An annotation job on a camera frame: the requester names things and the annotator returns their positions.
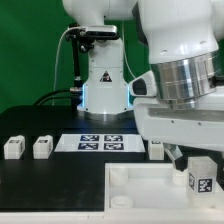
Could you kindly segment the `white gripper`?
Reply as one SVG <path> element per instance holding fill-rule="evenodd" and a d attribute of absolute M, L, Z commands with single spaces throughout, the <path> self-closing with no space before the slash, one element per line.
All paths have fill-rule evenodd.
<path fill-rule="evenodd" d="M 134 117 L 144 140 L 167 143 L 163 144 L 164 150 L 178 171 L 187 168 L 178 145 L 224 152 L 223 111 L 175 111 L 159 105 L 155 99 L 136 98 Z"/>

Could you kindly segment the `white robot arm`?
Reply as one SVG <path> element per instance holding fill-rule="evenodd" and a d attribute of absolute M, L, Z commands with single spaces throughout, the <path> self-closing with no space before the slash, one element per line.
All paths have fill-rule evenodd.
<path fill-rule="evenodd" d="M 151 70 L 132 91 L 134 117 L 145 140 L 164 144 L 177 169 L 181 146 L 224 151 L 224 85 L 218 86 L 218 41 L 224 38 L 224 0 L 62 0 L 89 35 L 106 18 L 136 21 L 149 47 Z"/>

